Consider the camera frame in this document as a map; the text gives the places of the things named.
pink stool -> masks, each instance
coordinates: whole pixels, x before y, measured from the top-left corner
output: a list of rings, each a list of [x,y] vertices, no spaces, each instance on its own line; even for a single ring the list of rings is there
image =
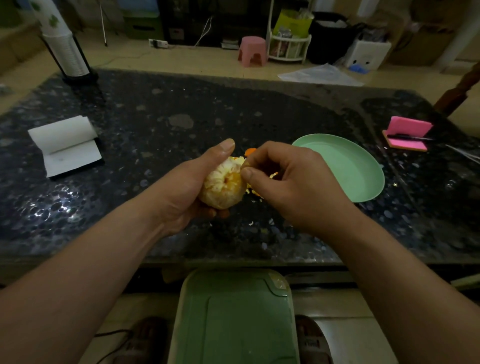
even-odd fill
[[[265,39],[259,36],[244,36],[241,39],[239,61],[243,67],[250,67],[250,61],[255,55],[260,56],[260,64],[267,63],[267,46]]]

black speckled countertop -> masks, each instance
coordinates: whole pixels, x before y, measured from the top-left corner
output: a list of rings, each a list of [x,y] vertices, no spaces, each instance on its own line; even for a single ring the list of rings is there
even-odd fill
[[[0,258],[45,259],[177,164],[233,137],[234,155],[266,140],[330,133],[367,149],[385,189],[358,204],[427,263],[480,263],[480,166],[460,132],[409,91],[369,87],[100,71],[98,86],[55,76],[0,117]],[[27,130],[87,116],[103,160],[52,179]],[[391,116],[427,120],[427,153],[386,148]],[[159,242],[146,262],[249,261],[339,264],[320,240],[298,233],[265,201],[245,195],[227,220],[200,221]]]

hand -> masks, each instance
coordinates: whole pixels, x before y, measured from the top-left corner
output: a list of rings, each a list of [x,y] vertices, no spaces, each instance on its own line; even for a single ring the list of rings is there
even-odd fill
[[[164,224],[162,236],[183,230],[195,217],[228,217],[228,210],[216,211],[201,203],[197,196],[207,175],[225,161],[235,149],[227,139],[196,159],[176,166],[133,199],[154,227]]]
[[[247,158],[241,176],[295,228],[321,239],[355,229],[363,216],[322,156],[309,148],[266,142]]]

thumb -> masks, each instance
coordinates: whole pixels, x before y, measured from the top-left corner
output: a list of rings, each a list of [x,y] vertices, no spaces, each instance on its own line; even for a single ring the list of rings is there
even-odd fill
[[[235,141],[231,138],[211,147],[196,159],[195,168],[197,170],[195,172],[204,179],[211,171],[222,164],[232,154],[234,149]]]
[[[245,167],[240,172],[242,178],[257,192],[261,197],[270,203],[275,200],[275,191],[280,187],[281,181],[274,181],[261,170],[253,167]]]

notepad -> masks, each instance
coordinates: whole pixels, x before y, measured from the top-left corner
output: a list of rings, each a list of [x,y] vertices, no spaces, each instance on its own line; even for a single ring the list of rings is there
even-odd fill
[[[407,134],[410,136],[424,137],[425,134],[432,128],[432,123],[423,120],[403,118],[401,116],[392,116],[388,129],[383,130],[387,143],[392,148],[417,150],[420,152],[426,152],[427,146],[425,143],[417,140],[401,140],[395,138],[389,138],[387,135],[391,134]]]
[[[102,158],[97,134],[85,116],[60,120],[28,131],[43,154],[47,177],[74,170]]]

